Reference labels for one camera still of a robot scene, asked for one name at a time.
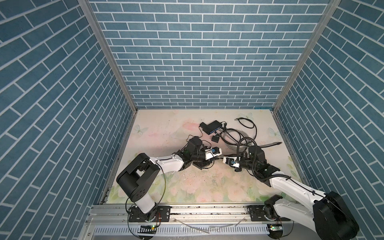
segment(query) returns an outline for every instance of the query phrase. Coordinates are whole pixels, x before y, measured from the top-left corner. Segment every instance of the blue brick wallpaper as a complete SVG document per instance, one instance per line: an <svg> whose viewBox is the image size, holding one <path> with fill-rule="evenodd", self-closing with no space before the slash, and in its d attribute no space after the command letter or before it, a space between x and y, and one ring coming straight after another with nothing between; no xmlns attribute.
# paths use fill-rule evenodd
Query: blue brick wallpaper
<svg viewBox="0 0 384 240"><path fill-rule="evenodd" d="M329 0L91 0L139 108L270 108Z"/></svg>
<svg viewBox="0 0 384 240"><path fill-rule="evenodd" d="M77 0L0 1L0 239L72 239L132 111Z"/></svg>
<svg viewBox="0 0 384 240"><path fill-rule="evenodd" d="M384 239L384 1L342 0L277 114L311 185Z"/></svg>

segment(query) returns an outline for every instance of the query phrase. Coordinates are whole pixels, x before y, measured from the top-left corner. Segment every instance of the floral floor mat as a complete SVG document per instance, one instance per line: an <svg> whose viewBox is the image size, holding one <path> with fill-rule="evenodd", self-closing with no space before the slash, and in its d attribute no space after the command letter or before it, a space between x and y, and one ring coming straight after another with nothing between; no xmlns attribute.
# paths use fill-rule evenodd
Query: floral floor mat
<svg viewBox="0 0 384 240"><path fill-rule="evenodd" d="M201 136L199 130L201 122L208 124L214 120L225 121L228 123L228 128L242 130L253 137L255 129L243 127L234 120L238 117L248 118L256 124L258 145L283 141L269 110L139 110L117 174L142 152L148 156L161 157L169 156L181 149L189 135ZM220 147L224 155L235 153L221 139L215 143L210 140L211 137L203 132L201 139L210 142L213 147ZM264 148L264 151L269 164L300 181L284 143ZM245 169L235 172L220 160L217 160L210 169L199 170L190 166L184 171L166 173L166 181L167 188L162 199L164 203L254 202L265 201L274 194L285 197L281 191L257 181ZM159 175L152 184L149 194L156 202L161 198L163 191L164 178ZM126 194L114 182L107 203L119 204L125 203L126 200Z"/></svg>

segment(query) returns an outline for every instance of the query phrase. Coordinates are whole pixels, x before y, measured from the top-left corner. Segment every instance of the aluminum frame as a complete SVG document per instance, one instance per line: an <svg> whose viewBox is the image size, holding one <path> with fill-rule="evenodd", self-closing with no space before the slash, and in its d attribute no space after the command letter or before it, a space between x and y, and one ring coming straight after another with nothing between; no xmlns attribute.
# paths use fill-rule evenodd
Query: aluminum frame
<svg viewBox="0 0 384 240"><path fill-rule="evenodd" d="M252 222L246 206L264 205L263 202L243 202L243 203L182 203L182 204L160 204L160 206L171 206L169 214L170 221L162 222L162 225L180 225L179 221L185 224L266 224L278 221L258 221ZM104 204L93 205L89 216L79 236L79 240L90 240L96 226L100 225L126 225L127 213L125 204Z"/></svg>
<svg viewBox="0 0 384 240"><path fill-rule="evenodd" d="M107 197L107 195L109 193L109 189L113 185L113 181L114 181L114 178L115 178L115 176L117 174L117 171L118 171L118 168L119 168L119 164L120 164L122 155L124 154L125 146L127 145L127 141L128 141L129 135L132 132L132 128L133 128L133 124L135 123L136 116L137 116L137 112L133 113L133 115L131 117L131 121L129 122L128 127L127 127L127 129L125 131L123 141L121 142L119 151L118 151L118 153L116 155L115 161L113 162L110 174L109 174L109 176L107 178L107 181L106 181L105 186L103 188L103 192L102 192L102 194L100 196L100 199L98 201L100 204L104 204L106 202L106 197Z"/></svg>
<svg viewBox="0 0 384 240"><path fill-rule="evenodd" d="M119 83L125 98L127 99L129 105L131 106L134 113L137 112L137 107L135 105L135 102L132 99L131 94L128 91L127 84L125 84L124 78L120 72L120 69L116 63L115 58L113 57L113 54L111 52L111 49L108 46L107 40L104 37L104 34L100 28L100 25L96 19L96 15L92 10L91 4L89 3L89 0L78 0L81 10L84 12L84 15L86 19L88 20L89 25L91 26L91 29L93 33L95 34L95 37L104 52L104 55L113 71L113 74L115 75L117 82Z"/></svg>
<svg viewBox="0 0 384 240"><path fill-rule="evenodd" d="M277 114L274 111L271 111L271 113L272 113L272 117L273 117L273 119L277 125L277 129L279 130L280 135L283 138L285 146L287 147L288 153L290 154L290 156L292 158L293 164L296 167L297 173L299 174L299 177L300 177L302 183L304 183L305 185L310 185L310 182L309 182L307 176L304 174L304 170L300 165L298 157L297 157L295 151L293 150L291 141L289 140L288 135L284 131L284 128L283 128L283 125L281 124L280 118L277 116Z"/></svg>
<svg viewBox="0 0 384 240"><path fill-rule="evenodd" d="M281 90L280 95L277 97L276 102L273 104L273 111L277 111L280 108L285 96L288 94L293 83L296 81L297 76L299 75L301 69L303 68L305 62L307 61L309 55L311 54L313 48L315 47L317 41L319 40L321 34L323 33L325 27L327 26L329 20L331 19L333 13L336 11L340 2L341 0L330 0L328 5L324 9L323 15L321 16L319 23L313 30L312 35L308 40L308 43L304 47L303 53L297 60L296 65L292 69L291 75L288 77L287 82Z"/></svg>

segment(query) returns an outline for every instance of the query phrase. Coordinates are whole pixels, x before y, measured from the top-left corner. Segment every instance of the robotic arm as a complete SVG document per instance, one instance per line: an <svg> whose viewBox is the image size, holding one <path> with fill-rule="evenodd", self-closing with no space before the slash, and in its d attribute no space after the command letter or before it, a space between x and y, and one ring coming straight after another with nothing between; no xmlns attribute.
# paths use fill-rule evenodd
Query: robotic arm
<svg viewBox="0 0 384 240"><path fill-rule="evenodd" d="M357 235L359 226L339 194L332 191L325 193L293 180L277 167L268 164L264 151L256 144L249 147L248 152L249 158L243 152L226 156L223 162L235 168L236 172L242 168L252 170L257 180L299 202L289 202L279 195L272 196L264 202L264 212L268 219L292 219L315 231L323 240L347 240Z"/></svg>
<svg viewBox="0 0 384 240"><path fill-rule="evenodd" d="M293 203L282 196L274 195L265 201L264 212L267 219L278 220L286 217L315 231L323 240L347 240L354 238L359 226L341 196L335 192L325 193L291 179L280 169L266 162L264 151L251 138L253 146L246 151L223 157L223 162L236 172L243 168L251 170L257 180L276 188L299 202ZM208 148L198 137L191 138L178 152L166 157L148 157L139 154L118 175L116 181L134 202L145 218L151 220L156 213L156 204L148 190L159 174L182 171L191 164L199 169L211 164L222 150Z"/></svg>
<svg viewBox="0 0 384 240"><path fill-rule="evenodd" d="M182 171L192 163L197 168L203 169L221 154L220 148L208 149L198 137L193 137L182 150L170 156L148 157L145 153L140 153L117 176L116 181L129 199L144 214L150 213L148 219L152 219L155 211L151 210L155 210L155 202L149 196L148 190L157 175Z"/></svg>

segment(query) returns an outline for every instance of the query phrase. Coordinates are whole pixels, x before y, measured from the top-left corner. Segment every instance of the black power adapter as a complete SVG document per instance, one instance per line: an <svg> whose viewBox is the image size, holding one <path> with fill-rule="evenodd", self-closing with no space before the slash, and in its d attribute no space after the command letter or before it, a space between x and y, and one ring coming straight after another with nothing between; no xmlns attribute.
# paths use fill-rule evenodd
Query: black power adapter
<svg viewBox="0 0 384 240"><path fill-rule="evenodd" d="M215 135L215 136L212 136L212 142L215 142L215 143L218 143L218 141L220 140L220 137L218 135Z"/></svg>

